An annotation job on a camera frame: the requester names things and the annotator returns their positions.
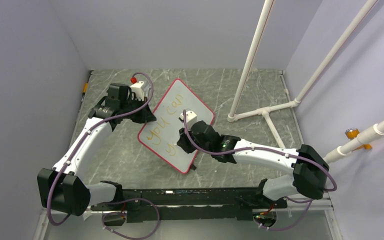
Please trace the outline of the whiteboard with red frame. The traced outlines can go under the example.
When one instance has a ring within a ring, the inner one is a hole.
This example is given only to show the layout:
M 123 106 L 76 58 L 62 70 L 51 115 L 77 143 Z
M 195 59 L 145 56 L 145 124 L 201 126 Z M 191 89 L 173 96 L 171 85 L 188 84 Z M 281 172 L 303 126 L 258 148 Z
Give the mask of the whiteboard with red frame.
M 197 114 L 207 124 L 214 122 L 214 111 L 181 79 L 175 79 L 153 110 L 156 121 L 146 123 L 137 140 L 182 174 L 189 172 L 198 152 L 186 153 L 179 146 L 179 117 L 183 110 Z

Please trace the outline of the white PVC pipe right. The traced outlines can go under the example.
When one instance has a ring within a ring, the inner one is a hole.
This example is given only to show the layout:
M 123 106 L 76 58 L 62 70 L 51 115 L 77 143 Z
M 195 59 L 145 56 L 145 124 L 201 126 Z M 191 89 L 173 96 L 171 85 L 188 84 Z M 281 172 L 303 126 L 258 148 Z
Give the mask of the white PVC pipe right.
M 371 142 L 381 139 L 383 137 L 384 137 L 384 120 L 360 132 L 354 139 L 347 142 L 345 145 L 338 146 L 334 150 L 330 151 L 323 158 L 323 160 L 327 164 L 334 163 L 350 155 L 352 151 L 357 147 L 360 147 L 365 144 L 370 144 Z

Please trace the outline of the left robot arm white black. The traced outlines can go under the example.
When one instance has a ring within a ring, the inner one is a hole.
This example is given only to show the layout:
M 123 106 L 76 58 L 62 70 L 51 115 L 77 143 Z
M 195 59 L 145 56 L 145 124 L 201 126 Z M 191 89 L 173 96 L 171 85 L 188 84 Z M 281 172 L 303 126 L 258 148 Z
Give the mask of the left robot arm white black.
M 50 169 L 37 175 L 41 204 L 48 210 L 80 216 L 89 206 L 104 203 L 117 210 L 124 203 L 122 185 L 103 180 L 86 185 L 90 163 L 116 126 L 128 119 L 134 123 L 154 122 L 149 107 L 153 87 L 145 81 L 132 85 L 112 83 L 106 95 L 90 109 L 85 125 L 69 150 Z

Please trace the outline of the orange black screwdriver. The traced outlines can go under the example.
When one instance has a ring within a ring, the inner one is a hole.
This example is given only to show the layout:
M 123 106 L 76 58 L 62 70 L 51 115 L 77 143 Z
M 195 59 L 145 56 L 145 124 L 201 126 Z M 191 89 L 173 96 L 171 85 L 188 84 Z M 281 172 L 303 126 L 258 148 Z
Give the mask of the orange black screwdriver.
M 93 70 L 89 70 L 89 71 L 87 72 L 87 79 L 86 79 L 86 82 L 85 82 L 85 84 L 83 85 L 83 89 L 82 89 L 81 102 L 84 101 L 86 92 L 87 92 L 88 87 L 89 87 L 89 82 L 90 82 L 92 73 L 93 73 Z

